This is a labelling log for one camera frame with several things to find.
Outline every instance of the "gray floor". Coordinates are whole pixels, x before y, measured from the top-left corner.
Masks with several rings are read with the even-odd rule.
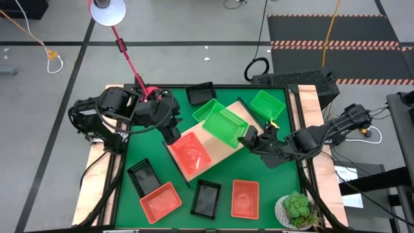
[[[221,0],[127,0],[128,14],[117,26],[126,41],[256,41],[264,0],[250,0],[237,10],[226,10]],[[382,0],[400,41],[414,41],[410,0]],[[50,0],[41,21],[30,21],[32,32],[45,41],[82,41],[90,16],[83,0]],[[332,14],[333,0],[278,0],[268,2],[269,14]],[[340,14],[378,14],[373,0],[342,1]],[[0,18],[0,41],[31,41],[9,21]],[[263,40],[268,41],[267,22]],[[91,41],[114,41],[110,28],[95,25]],[[0,65],[17,67],[17,76],[0,76],[0,225],[13,232],[33,182],[79,47],[53,47],[65,61],[55,75],[46,72],[41,47],[0,47]],[[253,46],[129,47],[129,55],[147,83],[246,83],[243,71],[255,52]],[[270,58],[268,47],[259,56]],[[252,74],[263,70],[254,66]],[[96,96],[108,83],[132,82],[133,75],[116,47],[88,47],[69,100]],[[412,86],[340,85],[335,113],[352,103],[378,108],[388,93]],[[374,122],[384,138],[380,145],[346,142],[338,151],[356,162],[404,165],[390,118]],[[45,176],[39,187],[26,230],[70,227],[78,198],[79,178],[85,168],[88,143],[63,119]],[[389,232],[378,219],[349,216],[358,229]]]

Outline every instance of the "plastic container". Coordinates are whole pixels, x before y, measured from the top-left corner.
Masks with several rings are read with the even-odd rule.
[[[162,219],[182,204],[171,182],[146,195],[140,202],[151,224]]]
[[[285,108],[284,103],[265,91],[259,91],[250,105],[254,111],[259,113],[262,117],[265,117],[267,120],[276,120]]]
[[[193,113],[193,117],[196,119],[198,123],[206,120],[208,115],[212,112],[213,107],[218,103],[216,99],[210,100],[207,104],[204,104],[199,110]]]
[[[128,169],[128,175],[141,198],[161,187],[161,182],[148,159],[144,159]]]
[[[174,151],[175,159],[187,175],[193,175],[212,161],[204,146],[192,132],[174,142],[171,149]]]
[[[206,82],[186,87],[187,99],[192,106],[197,106],[217,98],[213,82]]]
[[[232,217],[259,219],[259,183],[233,181]]]
[[[220,184],[199,179],[190,214],[214,220],[219,203],[220,190]]]
[[[237,138],[245,135],[248,123],[227,110],[225,106],[216,103],[212,112],[204,121],[202,128],[225,144],[236,149],[239,145]]]

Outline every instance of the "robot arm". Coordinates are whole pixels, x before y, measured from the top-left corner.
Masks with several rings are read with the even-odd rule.
[[[110,87],[99,97],[78,100],[68,110],[69,119],[78,133],[92,142],[103,140],[104,150],[121,153],[122,136],[117,132],[129,134],[144,133],[157,128],[164,137],[166,144],[173,144],[180,138],[176,128],[179,120],[180,105],[169,91],[154,90],[147,101],[140,102],[141,95],[120,87]],[[130,126],[144,126],[142,131],[126,131],[108,123],[103,116],[115,119]],[[111,132],[106,126],[115,129]]]
[[[275,168],[287,161],[315,157],[320,154],[326,140],[333,140],[338,135],[343,135],[344,131],[367,129],[371,121],[368,110],[362,105],[352,104],[339,117],[321,126],[299,129],[286,136],[285,142],[277,140],[279,128],[271,123],[266,123],[265,130],[260,135],[257,135],[254,126],[249,126],[246,135],[238,140],[250,152],[260,155],[268,168]]]

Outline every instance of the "black plastic tray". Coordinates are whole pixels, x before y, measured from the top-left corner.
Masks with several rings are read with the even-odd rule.
[[[188,102],[192,106],[201,105],[217,98],[213,82],[206,82],[186,87]]]
[[[215,219],[221,185],[199,179],[190,214]]]
[[[141,198],[161,187],[161,182],[148,159],[144,159],[128,169],[128,175]]]

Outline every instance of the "green bin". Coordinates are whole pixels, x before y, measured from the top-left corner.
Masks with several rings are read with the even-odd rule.
[[[236,149],[239,145],[237,138],[245,135],[248,123],[217,102],[202,128]]]
[[[197,120],[198,123],[206,120],[216,103],[218,103],[216,99],[210,100],[207,104],[204,104],[202,107],[200,107],[199,110],[195,111],[193,113],[193,117]]]
[[[285,108],[285,104],[266,93],[260,91],[253,101],[250,103],[252,109],[259,113],[267,120],[276,120],[282,110]]]

